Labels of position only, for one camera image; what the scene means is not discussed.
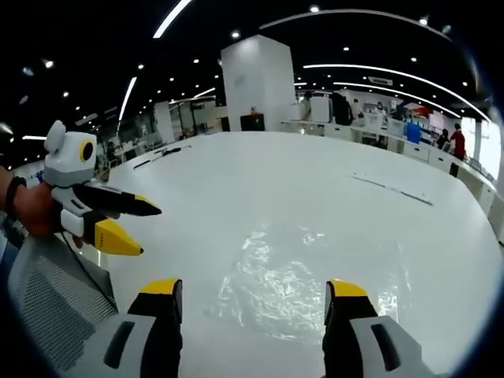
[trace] desk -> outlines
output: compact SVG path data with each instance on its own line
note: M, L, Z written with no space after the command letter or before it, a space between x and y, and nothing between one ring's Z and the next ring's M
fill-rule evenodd
M397 154L405 155L416 161L428 164L432 167L440 169L446 173L450 172L450 167L455 164L459 167L458 179L460 179L466 187L471 191L476 200L481 204L483 211L488 215L493 201L502 201L494 184L477 172L473 167L458 160L453 155L442 152L435 146L420 142L420 144L411 143L405 137L395 133L390 133L388 130L380 128L366 128L358 126L342 126L332 123L317 123L296 120L286 120L280 123L282 132L301 132L306 130L309 135L325 135L332 138L343 139L350 142L362 143L363 133L373 133L375 135L388 138L387 149ZM503 229L504 236L504 221L496 228Z
M126 156L125 156L126 153L135 150L136 156L145 154L144 146L146 144L147 144L147 142L142 141L142 142L139 142L135 145L126 146L120 150L116 150L116 152L114 154L120 158L121 164L124 164L126 162Z
M323 376L329 278L363 286L434 372L450 371L477 341L502 255L460 180L316 136L226 132L172 147L187 144L140 169L132 167L149 154L127 161L109 182L163 209L155 219L121 217L145 252L108 263L121 309L153 280L183 279L181 376Z

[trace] robot camera eye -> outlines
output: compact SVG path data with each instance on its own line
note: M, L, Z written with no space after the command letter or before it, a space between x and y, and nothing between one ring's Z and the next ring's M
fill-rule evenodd
M88 161L93 154L93 143L86 141L80 148L80 160L82 162Z

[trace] white robot casing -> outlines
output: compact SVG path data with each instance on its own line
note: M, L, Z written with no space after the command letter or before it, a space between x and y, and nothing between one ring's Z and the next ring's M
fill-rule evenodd
M44 143L48 154L44 180L56 187L71 187L93 178L96 162L96 136L83 132L66 132L57 120Z

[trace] curved light strip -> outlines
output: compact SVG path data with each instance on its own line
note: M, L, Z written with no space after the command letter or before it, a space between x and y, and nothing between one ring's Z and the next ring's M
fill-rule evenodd
M417 99L419 101L427 102L428 104L431 104L433 106L437 106L438 108L444 110L445 112L456 116L456 118L460 118L460 116L458 114L456 114L455 112L452 112L451 110L445 108L444 106L441 106L440 104L436 104L435 102L426 100L425 98L415 96L414 94L409 94L409 93L406 93L406 92L396 91L395 89L390 89L390 88L377 87L376 85L369 85L369 84L340 83L340 82L335 82L333 84L334 85L343 85L343 86L347 85L347 86L354 86L354 87L372 88L372 89L378 89L380 91L387 91L387 92L397 93L398 95L403 95L403 96L415 98L415 99Z
M404 77L409 77L410 79L415 79L418 81L421 81L423 83L427 83L429 85L432 85L433 87L436 87L440 89L441 91L445 91L449 95L454 96L455 98L458 98L460 101L464 102L467 106L469 106L471 109L476 111L479 115L482 116L485 120L488 122L492 122L492 120L481 110L479 110L476 106L474 106L470 101L466 100L459 94L456 94L453 91L450 91L448 88L442 87L439 84L436 84L430 80L423 79L421 77L415 76L415 75L410 75L409 73L401 72L401 71L395 71L393 69L382 69L381 67L372 67L371 65L340 65L340 64L334 64L334 65L305 65L303 67L304 69L372 69L375 71L381 71L381 72L388 72L388 73L393 73L395 75L400 75Z
M168 29L168 26L176 19L176 17L180 14L180 12L183 11L183 9L189 5L189 3L192 0L181 0L175 8L173 8L172 12L169 13L168 16L166 16L165 20L161 23L159 28L157 28L157 31L154 33L154 39L161 38L163 33L165 32L166 29Z
M46 136L33 136L33 135L25 135L23 140L46 140Z
M132 81L129 82L128 90L126 91L126 95L124 96L123 105L120 108L119 123L123 119L124 109L126 109L126 104L128 103L129 95L132 93L133 86L135 86L135 82L136 82L136 77L132 78Z
M397 14L389 13L389 12L380 12L379 10L371 10L371 9L330 9L330 10L321 10L319 12L315 13L301 13L301 14L296 14L294 16L290 17L285 17L282 18L281 20L276 20L273 22L270 22L269 24L264 24L261 27L259 27L260 30L266 29L266 28L271 28L272 26L282 24L284 22L292 21L292 20L297 20L300 18L304 17L313 17L313 16L320 16L322 14L333 14L333 13L364 13L364 14L374 14L376 16L383 16L383 17L389 17L389 18L395 18L396 20L401 20L405 22L409 22L410 24L414 24L416 26L419 26L421 28L426 28L430 32L437 34L440 37L443 37L444 39L447 39L451 42L451 39L444 35L441 31L437 31L434 28L431 28L430 26L427 25L422 25L418 22L418 20L411 20L410 18L399 16Z
M202 97L202 96L204 96L204 95L206 95L206 94L208 94L210 92L213 92L213 91L215 91L215 88L210 88L208 91L204 91L202 93L198 93L196 96L194 96L194 98Z

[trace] white pillar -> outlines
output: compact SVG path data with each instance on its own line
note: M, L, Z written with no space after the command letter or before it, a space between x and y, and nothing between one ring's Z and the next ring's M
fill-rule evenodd
M255 107L267 131L279 129L295 103L291 48L256 35L221 51L229 126L240 131L241 116Z
M172 116L168 102L159 102L154 105L154 117L156 118L157 131L163 138L163 142L175 142L173 134Z

